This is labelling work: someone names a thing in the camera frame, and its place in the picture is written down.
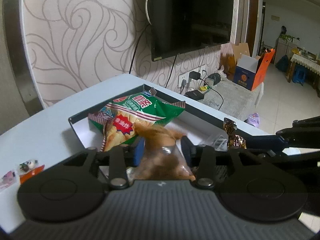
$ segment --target television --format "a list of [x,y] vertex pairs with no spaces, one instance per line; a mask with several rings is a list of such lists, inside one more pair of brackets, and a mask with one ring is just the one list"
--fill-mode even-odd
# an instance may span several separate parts
[[151,59],[230,42],[233,0],[149,0]]

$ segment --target wall socket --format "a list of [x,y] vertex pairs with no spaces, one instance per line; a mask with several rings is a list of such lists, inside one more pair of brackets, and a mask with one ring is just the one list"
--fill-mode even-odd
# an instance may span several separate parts
[[203,65],[200,67],[200,70],[199,70],[199,67],[196,67],[196,68],[194,68],[194,69],[189,70],[188,72],[185,72],[185,73],[179,75],[179,77],[178,77],[178,88],[181,87],[182,80],[184,80],[184,79],[187,81],[187,84],[190,83],[190,81],[191,81],[192,79],[189,78],[189,73],[192,72],[192,71],[200,72],[201,78],[204,78],[205,72],[203,72],[203,70],[205,70],[205,64],[203,64]]

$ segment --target blue stool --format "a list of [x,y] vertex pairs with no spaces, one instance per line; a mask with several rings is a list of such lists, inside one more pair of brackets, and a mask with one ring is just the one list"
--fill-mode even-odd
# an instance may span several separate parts
[[296,64],[293,77],[292,77],[292,82],[300,83],[303,86],[304,80],[306,78],[306,74],[307,74],[307,69],[301,64]]

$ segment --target lace tablecloth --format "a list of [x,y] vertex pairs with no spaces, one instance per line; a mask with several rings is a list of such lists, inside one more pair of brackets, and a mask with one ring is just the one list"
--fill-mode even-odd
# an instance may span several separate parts
[[305,66],[306,68],[310,69],[311,71],[313,71],[314,73],[317,73],[318,75],[320,75],[320,65],[318,65],[317,63],[301,57],[297,54],[294,54],[291,58],[292,62],[296,62],[298,64],[301,64],[303,66]]

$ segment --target wallpaper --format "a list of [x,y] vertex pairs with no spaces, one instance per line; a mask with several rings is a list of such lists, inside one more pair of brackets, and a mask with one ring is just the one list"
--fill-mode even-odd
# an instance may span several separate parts
[[[113,76],[128,73],[136,41],[148,22],[145,0],[23,0],[27,56],[40,97],[52,104]],[[234,0],[234,41],[238,0]],[[174,57],[151,61],[151,28],[144,32],[132,74],[164,86]],[[168,87],[179,92],[178,75],[201,62],[220,67],[230,44],[178,55]],[[196,88],[191,82],[189,90]]]

